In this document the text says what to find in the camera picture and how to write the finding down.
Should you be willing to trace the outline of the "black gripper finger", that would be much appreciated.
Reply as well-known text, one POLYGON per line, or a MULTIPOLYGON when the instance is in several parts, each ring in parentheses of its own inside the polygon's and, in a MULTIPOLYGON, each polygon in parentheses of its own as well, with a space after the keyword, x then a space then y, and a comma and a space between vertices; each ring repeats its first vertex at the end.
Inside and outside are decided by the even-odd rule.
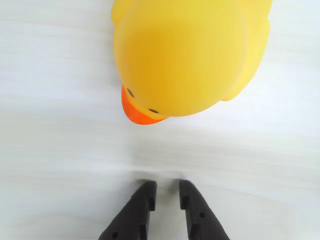
POLYGON ((185 211, 190 240, 229 240, 206 200, 189 180, 179 181, 180 208, 185 211))
POLYGON ((147 240, 150 212, 156 208, 157 182, 148 180, 131 196, 99 240, 147 240))

